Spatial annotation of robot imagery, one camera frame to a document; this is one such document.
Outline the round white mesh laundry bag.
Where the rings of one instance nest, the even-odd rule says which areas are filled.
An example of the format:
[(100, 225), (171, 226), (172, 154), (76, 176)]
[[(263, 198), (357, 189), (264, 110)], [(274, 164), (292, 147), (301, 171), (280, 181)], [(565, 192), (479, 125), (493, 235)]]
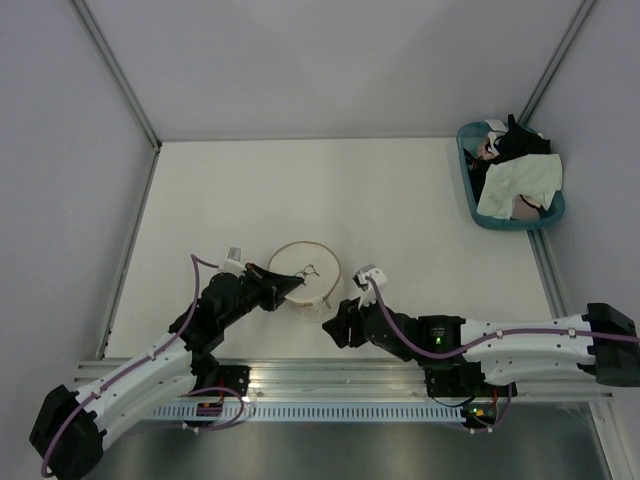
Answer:
[(285, 296), (286, 303), (301, 320), (331, 319), (345, 297), (341, 263), (324, 244), (314, 241), (286, 244), (272, 254), (267, 269), (302, 280), (300, 286)]

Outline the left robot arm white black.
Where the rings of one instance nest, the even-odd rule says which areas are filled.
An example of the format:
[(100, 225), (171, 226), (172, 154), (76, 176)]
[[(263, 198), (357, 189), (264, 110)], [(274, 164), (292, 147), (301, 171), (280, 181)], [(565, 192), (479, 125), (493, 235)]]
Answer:
[(237, 391), (218, 383), (213, 350), (224, 332), (254, 309), (277, 310), (302, 286), (253, 263), (219, 271), (194, 289), (186, 312), (147, 350), (82, 387), (59, 385), (43, 400), (29, 441), (42, 459), (43, 478), (81, 479), (106, 450), (157, 407), (176, 397)]

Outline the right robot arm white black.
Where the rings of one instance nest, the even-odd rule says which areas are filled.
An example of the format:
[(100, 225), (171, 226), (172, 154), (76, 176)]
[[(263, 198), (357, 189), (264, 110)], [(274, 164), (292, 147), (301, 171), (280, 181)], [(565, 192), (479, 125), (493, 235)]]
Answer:
[(606, 303), (583, 314), (509, 324), (448, 315), (411, 317), (373, 303), (343, 301), (322, 325), (340, 348), (371, 344), (425, 373), (430, 391), (478, 395), (536, 378), (590, 375), (599, 385), (639, 385), (634, 322)]

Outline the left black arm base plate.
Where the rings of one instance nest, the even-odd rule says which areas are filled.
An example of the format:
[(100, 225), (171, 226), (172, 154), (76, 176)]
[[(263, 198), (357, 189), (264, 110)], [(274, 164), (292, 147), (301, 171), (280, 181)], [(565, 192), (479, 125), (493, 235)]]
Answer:
[(209, 373), (199, 375), (194, 390), (225, 387), (245, 396), (249, 388), (250, 373), (248, 365), (219, 365)]

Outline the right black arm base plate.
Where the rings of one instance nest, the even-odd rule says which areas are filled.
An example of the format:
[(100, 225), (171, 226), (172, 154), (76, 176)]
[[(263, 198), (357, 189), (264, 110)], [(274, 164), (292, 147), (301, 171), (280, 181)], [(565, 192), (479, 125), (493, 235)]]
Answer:
[(491, 392), (479, 367), (460, 365), (450, 370), (425, 369), (424, 374), (431, 398), (478, 397)]

